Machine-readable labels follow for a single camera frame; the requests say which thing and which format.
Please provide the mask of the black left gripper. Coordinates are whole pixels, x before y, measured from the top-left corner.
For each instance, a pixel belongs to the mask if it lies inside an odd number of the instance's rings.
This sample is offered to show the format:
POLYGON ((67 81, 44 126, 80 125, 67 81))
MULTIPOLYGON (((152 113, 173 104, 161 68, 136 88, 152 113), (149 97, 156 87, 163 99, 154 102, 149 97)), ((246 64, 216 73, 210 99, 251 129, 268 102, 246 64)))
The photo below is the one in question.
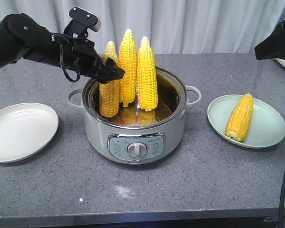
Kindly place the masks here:
POLYGON ((114 80, 122 79, 125 71, 117 63, 108 57, 105 66, 102 66, 102 58, 94 50, 94 42, 81 38, 72 38, 69 35, 52 33, 52 42, 57 47, 57 66, 60 67, 66 78, 71 76, 68 71, 73 71, 76 78, 86 76, 96 78, 101 84, 107 84, 114 80))

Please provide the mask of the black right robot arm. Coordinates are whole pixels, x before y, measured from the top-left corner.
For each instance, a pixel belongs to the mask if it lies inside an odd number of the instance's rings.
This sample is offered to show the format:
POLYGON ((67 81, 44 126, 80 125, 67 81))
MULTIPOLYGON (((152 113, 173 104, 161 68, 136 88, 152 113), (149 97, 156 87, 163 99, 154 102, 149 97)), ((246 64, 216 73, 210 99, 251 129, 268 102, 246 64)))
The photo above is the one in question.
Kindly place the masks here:
POLYGON ((254 50, 258 60, 273 58, 285 60, 285 20, 278 23, 274 31, 254 50))

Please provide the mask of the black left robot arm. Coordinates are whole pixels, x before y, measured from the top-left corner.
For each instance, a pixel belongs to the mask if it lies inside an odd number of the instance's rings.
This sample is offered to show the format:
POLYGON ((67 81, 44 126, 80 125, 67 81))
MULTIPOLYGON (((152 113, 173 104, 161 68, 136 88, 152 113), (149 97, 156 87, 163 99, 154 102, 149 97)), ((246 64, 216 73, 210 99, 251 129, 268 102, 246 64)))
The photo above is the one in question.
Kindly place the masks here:
POLYGON ((97 32, 100 19, 80 7, 73 7, 71 21, 63 33, 49 32, 27 14, 10 14, 0 22, 0 68, 27 59, 62 69, 70 82, 81 76, 99 83, 122 79, 125 71, 115 60, 103 60, 88 40, 88 30, 97 32))

